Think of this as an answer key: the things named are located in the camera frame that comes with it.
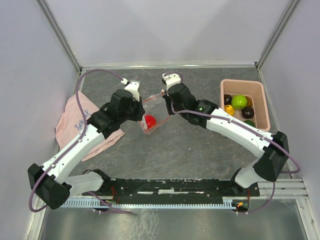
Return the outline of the green apple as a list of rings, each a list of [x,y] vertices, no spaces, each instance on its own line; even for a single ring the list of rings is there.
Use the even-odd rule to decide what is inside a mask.
[[[231,106],[236,110],[241,110],[245,108],[247,104],[247,98],[242,94],[238,94],[232,97]]]

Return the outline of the clear zip top bag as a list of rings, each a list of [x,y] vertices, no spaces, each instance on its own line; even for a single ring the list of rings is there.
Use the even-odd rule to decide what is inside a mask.
[[[151,135],[157,128],[163,125],[170,118],[166,108],[166,102],[162,97],[163,95],[164,90],[162,90],[160,93],[153,94],[142,101],[142,106],[145,110],[145,113],[142,117],[142,121],[139,121],[138,123],[146,135]],[[156,119],[156,126],[147,129],[145,115],[153,116]]]

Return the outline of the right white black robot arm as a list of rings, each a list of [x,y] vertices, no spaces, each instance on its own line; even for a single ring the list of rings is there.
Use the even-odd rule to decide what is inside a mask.
[[[231,193],[240,196],[254,183],[277,181],[290,153],[285,133],[262,131],[226,113],[209,100],[197,100],[183,83],[168,86],[163,97],[170,115],[178,114],[192,125],[217,132],[256,157],[254,162],[236,172],[234,180],[229,183]]]

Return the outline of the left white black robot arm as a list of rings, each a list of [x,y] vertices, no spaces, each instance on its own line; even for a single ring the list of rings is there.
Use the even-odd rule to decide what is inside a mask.
[[[27,175],[29,200],[37,195],[47,207],[61,207],[72,194],[96,191],[106,195],[111,189],[107,175],[91,172],[69,177],[75,166],[97,145],[120,129],[126,121],[141,121],[145,111],[138,90],[118,89],[98,111],[91,114],[82,131],[53,158],[41,166],[32,164]]]

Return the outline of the pink plastic bin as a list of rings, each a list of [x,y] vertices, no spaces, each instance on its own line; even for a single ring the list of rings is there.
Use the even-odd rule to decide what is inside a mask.
[[[245,119],[241,115],[241,109],[235,109],[233,117],[240,121],[252,120],[255,127],[268,132],[270,130],[270,119],[267,107],[267,100],[262,83],[250,80],[224,79],[220,83],[220,107],[224,110],[224,95],[232,97],[235,95],[249,96],[252,99],[254,117]]]

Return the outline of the red apple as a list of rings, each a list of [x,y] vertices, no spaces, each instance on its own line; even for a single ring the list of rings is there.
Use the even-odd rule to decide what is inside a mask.
[[[152,115],[147,114],[144,116],[144,119],[145,119],[147,129],[151,129],[151,128],[155,127],[157,124],[156,119]]]

